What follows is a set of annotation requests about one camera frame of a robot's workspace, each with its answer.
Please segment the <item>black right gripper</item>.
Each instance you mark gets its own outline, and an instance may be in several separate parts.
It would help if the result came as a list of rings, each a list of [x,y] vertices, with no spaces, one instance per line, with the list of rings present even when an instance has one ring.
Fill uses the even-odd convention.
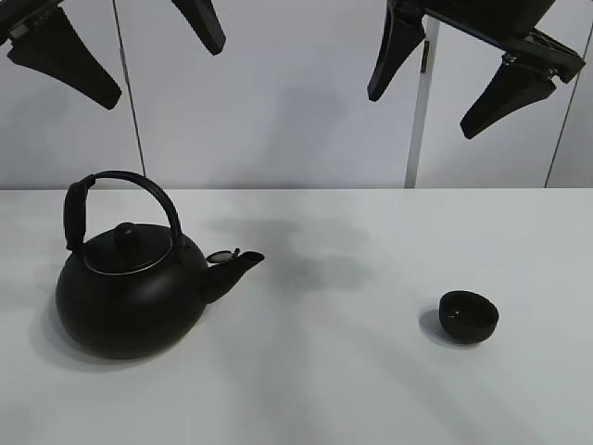
[[[438,19],[505,52],[496,74],[461,120],[466,139],[514,111],[547,99],[557,76],[570,82],[586,65],[570,47],[536,28],[551,1],[389,1],[368,98],[378,101],[424,40],[423,17]]]

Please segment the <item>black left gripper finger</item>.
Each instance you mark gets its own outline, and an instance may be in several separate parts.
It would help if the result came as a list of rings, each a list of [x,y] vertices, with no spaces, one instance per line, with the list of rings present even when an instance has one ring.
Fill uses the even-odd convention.
[[[210,0],[172,0],[204,47],[213,56],[223,50],[226,36]]]

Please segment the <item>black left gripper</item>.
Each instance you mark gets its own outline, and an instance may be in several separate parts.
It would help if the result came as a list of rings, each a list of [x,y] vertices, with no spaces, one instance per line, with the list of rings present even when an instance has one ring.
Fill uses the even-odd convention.
[[[56,79],[112,109],[120,100],[115,80],[75,31],[62,0],[1,2],[1,44],[11,44],[8,59]]]

